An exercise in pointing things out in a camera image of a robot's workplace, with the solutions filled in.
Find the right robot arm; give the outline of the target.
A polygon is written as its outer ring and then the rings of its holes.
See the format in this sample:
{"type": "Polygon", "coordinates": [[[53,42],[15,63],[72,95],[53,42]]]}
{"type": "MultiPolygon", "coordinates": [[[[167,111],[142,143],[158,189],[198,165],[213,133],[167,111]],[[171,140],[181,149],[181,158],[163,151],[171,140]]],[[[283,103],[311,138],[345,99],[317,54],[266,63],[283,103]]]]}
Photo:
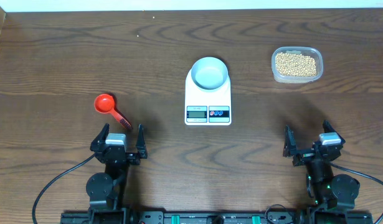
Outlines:
{"type": "Polygon", "coordinates": [[[330,164],[341,155],[346,141],[329,121],[323,121],[323,129],[311,147],[298,149],[293,131],[285,126],[283,157],[291,157],[295,167],[306,167],[306,188],[315,201],[296,213],[295,223],[347,223],[359,194],[359,181],[346,174],[334,175],[330,164]]]}

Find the red plastic measuring scoop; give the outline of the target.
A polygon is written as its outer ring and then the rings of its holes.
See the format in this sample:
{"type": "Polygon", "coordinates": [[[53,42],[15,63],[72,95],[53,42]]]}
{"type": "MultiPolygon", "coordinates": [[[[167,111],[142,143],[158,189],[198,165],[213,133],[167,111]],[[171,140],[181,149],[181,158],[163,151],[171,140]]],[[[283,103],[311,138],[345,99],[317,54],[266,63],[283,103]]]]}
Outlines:
{"type": "Polygon", "coordinates": [[[95,110],[101,114],[112,115],[124,128],[132,130],[131,123],[116,109],[116,102],[112,95],[101,94],[95,98],[95,110]]]}

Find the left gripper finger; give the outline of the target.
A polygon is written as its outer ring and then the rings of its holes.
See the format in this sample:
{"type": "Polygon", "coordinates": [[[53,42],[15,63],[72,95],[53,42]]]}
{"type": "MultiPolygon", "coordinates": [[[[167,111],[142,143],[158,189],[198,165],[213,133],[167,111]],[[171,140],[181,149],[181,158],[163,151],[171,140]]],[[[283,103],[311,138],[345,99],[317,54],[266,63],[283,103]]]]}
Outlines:
{"type": "Polygon", "coordinates": [[[105,144],[106,137],[109,134],[110,125],[106,123],[100,133],[96,138],[91,142],[91,148],[99,148],[102,144],[105,144]]]}
{"type": "Polygon", "coordinates": [[[144,140],[144,127],[142,124],[138,126],[138,137],[136,141],[136,149],[138,151],[138,154],[141,159],[147,159],[148,158],[148,151],[144,140]]]}

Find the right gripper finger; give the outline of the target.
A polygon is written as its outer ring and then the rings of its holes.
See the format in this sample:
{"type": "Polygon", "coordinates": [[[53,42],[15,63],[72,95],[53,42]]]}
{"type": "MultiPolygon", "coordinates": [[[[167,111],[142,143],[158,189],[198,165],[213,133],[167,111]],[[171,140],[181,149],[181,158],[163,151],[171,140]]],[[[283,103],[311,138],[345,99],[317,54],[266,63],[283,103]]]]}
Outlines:
{"type": "Polygon", "coordinates": [[[283,157],[294,156],[297,152],[297,145],[292,129],[285,126],[285,143],[283,148],[283,157]]]}
{"type": "MultiPolygon", "coordinates": [[[[330,122],[328,120],[324,120],[323,121],[323,129],[324,129],[324,133],[332,133],[332,132],[337,133],[335,131],[335,129],[331,126],[331,124],[330,124],[330,122]]],[[[339,137],[342,140],[341,144],[344,144],[346,141],[344,140],[344,138],[340,134],[338,134],[338,135],[339,135],[339,137]]]]}

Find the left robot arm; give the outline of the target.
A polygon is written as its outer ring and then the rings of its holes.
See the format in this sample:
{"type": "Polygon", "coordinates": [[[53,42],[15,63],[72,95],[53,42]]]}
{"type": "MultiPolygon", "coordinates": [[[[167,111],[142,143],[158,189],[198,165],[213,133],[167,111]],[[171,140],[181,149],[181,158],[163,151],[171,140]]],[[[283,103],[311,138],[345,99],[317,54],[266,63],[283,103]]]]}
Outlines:
{"type": "Polygon", "coordinates": [[[128,152],[126,135],[109,132],[105,124],[92,141],[90,150],[95,158],[105,165],[105,171],[92,175],[85,190],[89,200],[89,223],[138,223],[139,215],[126,208],[123,203],[128,170],[138,166],[148,157],[143,136],[143,125],[138,126],[136,151],[128,152]]]}

